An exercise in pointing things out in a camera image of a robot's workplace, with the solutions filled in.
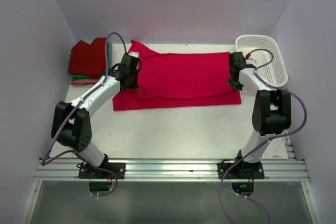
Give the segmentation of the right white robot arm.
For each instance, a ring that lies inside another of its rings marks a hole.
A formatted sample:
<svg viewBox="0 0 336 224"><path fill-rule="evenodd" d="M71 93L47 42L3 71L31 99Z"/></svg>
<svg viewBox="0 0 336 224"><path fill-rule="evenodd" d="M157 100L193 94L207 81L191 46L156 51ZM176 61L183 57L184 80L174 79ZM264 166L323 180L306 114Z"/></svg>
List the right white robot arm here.
<svg viewBox="0 0 336 224"><path fill-rule="evenodd" d="M228 85L235 90L247 89L255 97L251 121L253 132L237 157L242 161L234 165L234 172L246 178L253 171L252 165L261 161L262 155L276 137L291 125L290 94L264 84L256 76L256 69L248 63L242 52L229 54Z"/></svg>

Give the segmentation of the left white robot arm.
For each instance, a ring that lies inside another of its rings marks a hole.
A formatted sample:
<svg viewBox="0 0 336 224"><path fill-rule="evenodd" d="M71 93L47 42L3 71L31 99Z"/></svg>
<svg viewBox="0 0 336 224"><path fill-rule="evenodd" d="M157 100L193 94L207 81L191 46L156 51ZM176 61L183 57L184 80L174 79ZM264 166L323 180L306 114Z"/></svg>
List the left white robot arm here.
<svg viewBox="0 0 336 224"><path fill-rule="evenodd" d="M126 53L121 62L108 69L92 88L70 102L59 102L55 107L51 137L53 142L71 149L85 162L97 178L109 172L107 155L92 140L91 118L110 99L124 89L138 87L142 62L138 52Z"/></svg>

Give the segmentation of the pink red t shirt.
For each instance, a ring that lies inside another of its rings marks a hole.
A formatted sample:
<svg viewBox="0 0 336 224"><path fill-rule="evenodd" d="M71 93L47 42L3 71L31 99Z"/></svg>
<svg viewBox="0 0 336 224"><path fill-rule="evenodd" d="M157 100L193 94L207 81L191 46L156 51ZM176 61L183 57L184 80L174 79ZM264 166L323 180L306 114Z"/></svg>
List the pink red t shirt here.
<svg viewBox="0 0 336 224"><path fill-rule="evenodd" d="M114 111L238 105L240 92L228 85L229 53L159 53L133 40L142 68L138 88L125 89L113 99Z"/></svg>

